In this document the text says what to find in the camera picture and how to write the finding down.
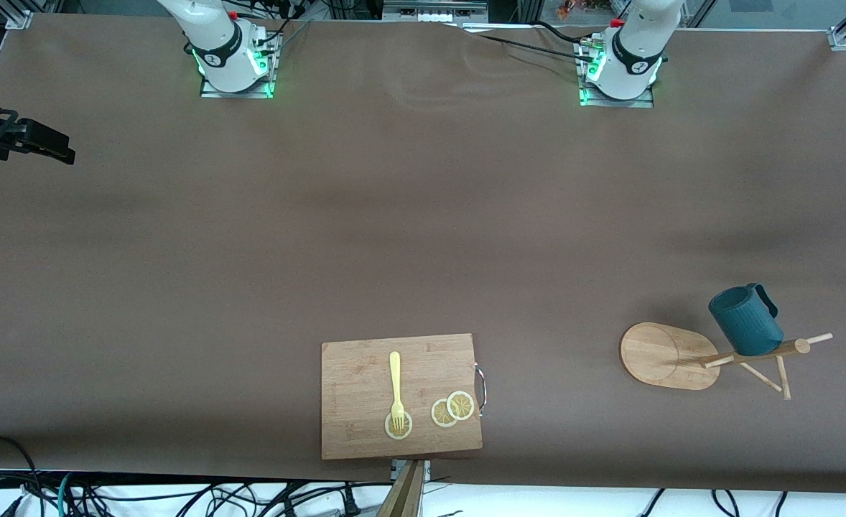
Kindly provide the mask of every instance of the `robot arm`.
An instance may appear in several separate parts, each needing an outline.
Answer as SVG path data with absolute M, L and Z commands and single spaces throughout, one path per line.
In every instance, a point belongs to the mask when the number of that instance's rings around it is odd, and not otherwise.
M 200 63 L 200 72 L 214 88 L 223 92 L 246 90 L 269 72 L 262 55 L 266 29 L 245 19 L 232 20 L 222 0 L 157 2 L 180 23 Z
M 623 27 L 605 29 L 604 60 L 588 80 L 611 98 L 637 98 L 656 79 L 662 50 L 682 19 L 682 0 L 633 0 Z

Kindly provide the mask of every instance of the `metal handle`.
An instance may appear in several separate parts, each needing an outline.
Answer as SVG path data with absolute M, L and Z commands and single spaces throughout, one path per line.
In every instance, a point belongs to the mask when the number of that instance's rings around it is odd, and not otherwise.
M 486 406 L 486 377 L 483 376 L 483 369 L 477 363 L 475 363 L 475 372 L 481 378 L 481 395 L 483 399 L 483 402 L 478 406 L 478 416 L 483 416 L 483 407 Z
M 758 295 L 758 298 L 761 298 L 761 302 L 765 304 L 765 307 L 768 308 L 768 314 L 771 315 L 773 318 L 777 318 L 777 305 L 771 301 L 771 297 L 768 297 L 768 292 L 765 291 L 764 285 L 761 284 L 749 284 L 748 287 L 751 287 L 755 290 L 755 293 Z

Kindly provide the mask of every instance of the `wooden cutting board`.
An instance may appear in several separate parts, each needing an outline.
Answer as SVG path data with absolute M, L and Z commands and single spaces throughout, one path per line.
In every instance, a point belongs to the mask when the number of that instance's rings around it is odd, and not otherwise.
M 401 354 L 401 401 L 413 419 L 404 439 L 384 432 L 391 410 L 388 356 Z M 475 349 L 471 334 L 340 341 L 321 346 L 321 458 L 325 460 L 431 455 L 480 449 L 478 410 L 442 428 L 432 405 L 450 393 L 475 395 Z

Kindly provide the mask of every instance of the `yellow fork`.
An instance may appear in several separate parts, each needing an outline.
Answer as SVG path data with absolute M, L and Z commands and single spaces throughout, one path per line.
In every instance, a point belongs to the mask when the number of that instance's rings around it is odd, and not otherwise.
M 401 404 L 401 354 L 393 351 L 391 356 L 391 389 L 394 390 L 394 403 L 391 404 L 391 427 L 394 431 L 404 431 L 404 404 Z

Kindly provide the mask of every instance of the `lemon slice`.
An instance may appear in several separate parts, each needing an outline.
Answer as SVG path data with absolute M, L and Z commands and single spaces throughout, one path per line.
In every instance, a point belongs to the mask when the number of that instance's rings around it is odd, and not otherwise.
M 414 420 L 410 418 L 409 412 L 404 412 L 404 431 L 398 432 L 397 429 L 391 425 L 391 413 L 389 412 L 384 417 L 384 432 L 394 439 L 404 439 L 410 435 L 411 429 L 414 428 Z
M 449 415 L 456 420 L 469 419 L 475 413 L 475 399 L 463 391 L 456 391 L 449 395 L 445 405 L 449 409 Z
M 439 427 L 451 427 L 458 421 L 455 416 L 449 415 L 449 406 L 446 406 L 446 400 L 448 399 L 437 400 L 433 403 L 432 409 L 429 410 L 432 421 L 436 422 Z

